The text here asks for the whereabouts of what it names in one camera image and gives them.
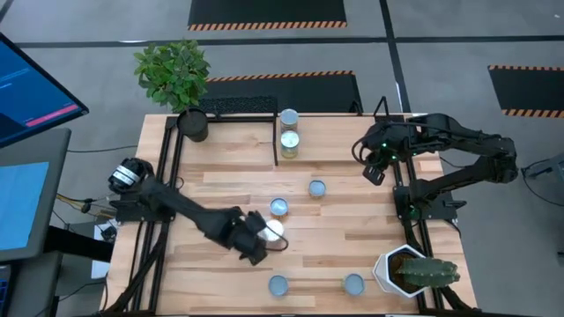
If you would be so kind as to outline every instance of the keyboard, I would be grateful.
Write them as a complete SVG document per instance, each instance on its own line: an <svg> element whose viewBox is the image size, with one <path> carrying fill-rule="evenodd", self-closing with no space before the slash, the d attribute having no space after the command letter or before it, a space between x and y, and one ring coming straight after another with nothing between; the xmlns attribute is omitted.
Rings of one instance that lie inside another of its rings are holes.
<svg viewBox="0 0 564 317"><path fill-rule="evenodd" d="M10 276L11 266L7 264L0 264L0 317L7 315Z"/></svg>

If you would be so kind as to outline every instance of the computer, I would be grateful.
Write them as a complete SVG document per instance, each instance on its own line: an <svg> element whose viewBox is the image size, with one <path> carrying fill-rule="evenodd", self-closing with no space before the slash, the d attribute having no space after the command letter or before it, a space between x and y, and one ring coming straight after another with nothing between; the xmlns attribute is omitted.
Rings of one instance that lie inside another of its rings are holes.
<svg viewBox="0 0 564 317"><path fill-rule="evenodd" d="M88 108L0 33L0 148L88 114Z"/></svg>
<svg viewBox="0 0 564 317"><path fill-rule="evenodd" d="M85 114L88 108L80 100L0 33L0 149ZM38 210L38 203L43 182L53 177L48 162L14 165L2 155L0 316L9 305L18 260L42 250L50 210Z"/></svg>

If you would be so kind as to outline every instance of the orange striped tape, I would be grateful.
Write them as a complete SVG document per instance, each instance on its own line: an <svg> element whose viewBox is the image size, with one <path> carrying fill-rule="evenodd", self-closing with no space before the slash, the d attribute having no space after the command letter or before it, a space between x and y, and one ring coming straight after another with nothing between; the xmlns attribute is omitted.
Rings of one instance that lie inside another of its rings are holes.
<svg viewBox="0 0 564 317"><path fill-rule="evenodd" d="M273 78L288 78L288 77L313 77L313 76L330 76L330 75L354 75L352 70L331 70L331 71L310 71L302 73L290 74L268 74L268 75L246 75L246 76L231 76L231 77L208 77L205 79L207 82L220 82L220 81L234 81L234 80L253 80L253 79L273 79Z"/></svg>
<svg viewBox="0 0 564 317"><path fill-rule="evenodd" d="M490 65L489 70L559 70L564 71L564 67L546 67L546 66L508 66L508 65Z"/></svg>
<svg viewBox="0 0 564 317"><path fill-rule="evenodd" d="M502 109L501 112L510 116L564 118L564 111L561 110Z"/></svg>
<svg viewBox="0 0 564 317"><path fill-rule="evenodd" d="M189 25L189 31L271 30L288 28L343 28L344 21L213 23Z"/></svg>

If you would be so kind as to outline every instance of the blue screen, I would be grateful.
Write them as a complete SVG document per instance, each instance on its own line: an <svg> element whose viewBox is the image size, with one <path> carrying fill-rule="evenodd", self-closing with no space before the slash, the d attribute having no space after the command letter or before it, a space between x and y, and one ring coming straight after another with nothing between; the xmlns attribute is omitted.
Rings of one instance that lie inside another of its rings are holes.
<svg viewBox="0 0 564 317"><path fill-rule="evenodd" d="M0 41L0 144L82 109Z"/></svg>
<svg viewBox="0 0 564 317"><path fill-rule="evenodd" d="M48 162L0 166L0 251L27 246Z"/></svg>

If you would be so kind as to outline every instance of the potted plant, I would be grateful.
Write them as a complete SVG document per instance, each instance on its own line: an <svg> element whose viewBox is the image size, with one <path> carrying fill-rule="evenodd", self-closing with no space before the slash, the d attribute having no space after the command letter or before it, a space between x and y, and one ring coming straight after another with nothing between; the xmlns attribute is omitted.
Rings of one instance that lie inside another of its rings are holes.
<svg viewBox="0 0 564 317"><path fill-rule="evenodd" d="M190 140L202 142L208 136L208 120L198 108L205 94L205 79L210 64L196 41L172 42L157 47L149 45L143 53L135 53L139 65L135 75L146 89L147 98L161 106L170 105L180 114L178 129Z"/></svg>
<svg viewBox="0 0 564 317"><path fill-rule="evenodd" d="M453 262L426 258L409 245L380 255L372 274L383 291L412 298L427 287L445 287L460 275Z"/></svg>

